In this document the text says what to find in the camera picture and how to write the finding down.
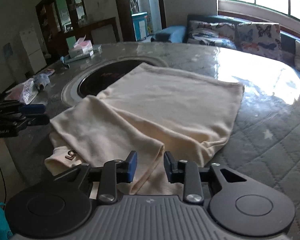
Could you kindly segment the cream knit sweater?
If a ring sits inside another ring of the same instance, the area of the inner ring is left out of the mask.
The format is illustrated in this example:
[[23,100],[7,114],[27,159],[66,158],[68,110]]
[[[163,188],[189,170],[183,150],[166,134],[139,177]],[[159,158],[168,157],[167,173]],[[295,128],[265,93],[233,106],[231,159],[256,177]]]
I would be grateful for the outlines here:
[[131,183],[119,185],[122,193],[180,195],[182,185],[168,182],[164,153],[204,166],[228,142],[243,93],[239,82],[140,64],[51,119],[54,149],[45,166],[57,175],[135,151],[136,173]]

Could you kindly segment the clear plastic bag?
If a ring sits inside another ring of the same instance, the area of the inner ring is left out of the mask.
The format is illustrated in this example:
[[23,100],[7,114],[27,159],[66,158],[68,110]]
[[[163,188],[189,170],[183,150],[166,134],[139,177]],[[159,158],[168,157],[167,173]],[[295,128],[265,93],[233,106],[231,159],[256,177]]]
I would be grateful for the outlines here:
[[10,89],[5,100],[18,100],[28,105],[34,100],[37,94],[38,89],[34,84],[34,78],[30,78]]

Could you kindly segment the white refrigerator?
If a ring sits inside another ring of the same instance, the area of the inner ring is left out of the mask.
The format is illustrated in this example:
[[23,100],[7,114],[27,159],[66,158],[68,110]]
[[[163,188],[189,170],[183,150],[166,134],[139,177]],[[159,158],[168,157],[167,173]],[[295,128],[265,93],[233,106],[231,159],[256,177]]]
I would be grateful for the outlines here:
[[29,58],[32,72],[36,74],[46,66],[46,61],[33,25],[20,31],[20,39]]

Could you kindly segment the black round induction cooktop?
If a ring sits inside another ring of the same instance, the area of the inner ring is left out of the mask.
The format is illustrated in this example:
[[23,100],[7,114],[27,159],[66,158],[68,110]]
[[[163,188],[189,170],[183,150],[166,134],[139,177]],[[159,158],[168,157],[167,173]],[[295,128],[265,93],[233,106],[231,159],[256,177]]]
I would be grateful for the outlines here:
[[149,61],[123,60],[106,64],[83,78],[77,87],[78,95],[81,98],[87,95],[96,96],[142,63],[149,63]]

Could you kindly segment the pink tissue box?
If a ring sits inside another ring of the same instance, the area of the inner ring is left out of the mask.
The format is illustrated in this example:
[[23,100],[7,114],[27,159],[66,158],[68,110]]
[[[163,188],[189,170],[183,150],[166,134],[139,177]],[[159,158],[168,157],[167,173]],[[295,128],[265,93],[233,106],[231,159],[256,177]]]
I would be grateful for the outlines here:
[[86,40],[86,37],[79,38],[72,48],[69,50],[69,56],[75,58],[83,54],[89,53],[93,50],[93,45],[90,40]]

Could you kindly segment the dark wooden cabinet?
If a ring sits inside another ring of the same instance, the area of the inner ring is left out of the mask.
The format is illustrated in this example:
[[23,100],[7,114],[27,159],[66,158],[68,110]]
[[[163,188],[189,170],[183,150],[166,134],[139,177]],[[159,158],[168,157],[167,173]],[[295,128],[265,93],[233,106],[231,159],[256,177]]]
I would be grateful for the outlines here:
[[120,27],[115,0],[39,0],[36,13],[46,52],[52,57],[68,53],[67,40],[91,38],[97,22],[114,18]]

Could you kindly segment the butterfly print cushion left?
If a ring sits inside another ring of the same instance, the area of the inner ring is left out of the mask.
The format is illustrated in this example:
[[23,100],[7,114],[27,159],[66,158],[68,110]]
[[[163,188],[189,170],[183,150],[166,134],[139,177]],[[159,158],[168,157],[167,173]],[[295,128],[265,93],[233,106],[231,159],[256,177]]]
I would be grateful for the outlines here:
[[208,23],[190,21],[188,25],[187,43],[236,50],[236,28],[232,23]]

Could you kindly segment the butterfly print cushion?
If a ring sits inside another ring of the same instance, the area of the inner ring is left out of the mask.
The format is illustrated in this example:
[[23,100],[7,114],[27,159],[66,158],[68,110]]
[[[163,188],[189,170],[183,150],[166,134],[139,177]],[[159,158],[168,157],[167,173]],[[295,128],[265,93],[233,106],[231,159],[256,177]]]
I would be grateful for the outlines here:
[[281,26],[273,22],[236,25],[236,45],[242,52],[274,60],[282,59]]
[[236,50],[236,28],[232,23],[208,23],[190,21],[188,25],[187,43]]

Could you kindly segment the blue white small cabinet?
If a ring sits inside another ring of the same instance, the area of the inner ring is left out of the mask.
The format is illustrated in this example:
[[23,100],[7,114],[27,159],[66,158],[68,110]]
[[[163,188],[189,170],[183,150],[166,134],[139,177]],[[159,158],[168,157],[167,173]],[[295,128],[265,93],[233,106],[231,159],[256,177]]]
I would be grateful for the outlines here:
[[132,14],[136,41],[144,40],[148,36],[147,16],[147,12]]

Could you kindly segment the butterfly print cushion right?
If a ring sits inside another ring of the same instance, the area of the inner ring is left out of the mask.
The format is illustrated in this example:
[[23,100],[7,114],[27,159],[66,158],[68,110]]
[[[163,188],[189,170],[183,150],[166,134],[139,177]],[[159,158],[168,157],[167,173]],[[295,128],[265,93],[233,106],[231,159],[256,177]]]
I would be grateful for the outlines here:
[[273,22],[236,25],[236,45],[242,52],[274,60],[282,59],[281,26]]

